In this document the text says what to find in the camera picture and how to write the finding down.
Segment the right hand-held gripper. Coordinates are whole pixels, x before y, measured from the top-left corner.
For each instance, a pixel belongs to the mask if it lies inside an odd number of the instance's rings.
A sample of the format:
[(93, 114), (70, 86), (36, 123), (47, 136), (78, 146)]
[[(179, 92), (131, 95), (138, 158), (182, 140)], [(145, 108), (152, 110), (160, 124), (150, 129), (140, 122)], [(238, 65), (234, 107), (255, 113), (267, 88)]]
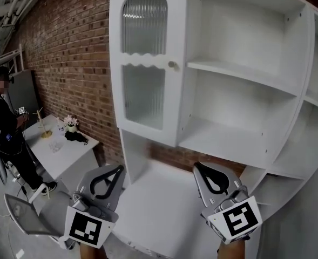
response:
[[(215, 163), (197, 161), (193, 175), (206, 207), (201, 215), (224, 244), (248, 238), (262, 225), (255, 197), (249, 196), (247, 187), (234, 171)], [(226, 197), (215, 204), (217, 196), (221, 195)]]

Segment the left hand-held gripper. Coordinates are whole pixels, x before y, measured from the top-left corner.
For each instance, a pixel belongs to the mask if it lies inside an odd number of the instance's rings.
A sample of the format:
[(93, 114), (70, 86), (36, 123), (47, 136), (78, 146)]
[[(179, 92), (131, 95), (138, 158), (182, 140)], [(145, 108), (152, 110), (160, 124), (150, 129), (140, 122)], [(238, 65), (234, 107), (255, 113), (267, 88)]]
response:
[[(107, 191), (103, 195), (98, 194), (95, 186), (111, 176), (113, 178)], [(116, 207), (125, 177), (123, 165), (106, 165), (85, 173), (78, 190), (84, 186), (86, 191), (75, 192), (73, 195), (58, 192), (58, 212), (63, 217), (57, 228), (63, 234), (57, 237), (57, 243), (62, 249), (71, 249), (75, 243), (93, 248), (102, 247), (119, 219)]]

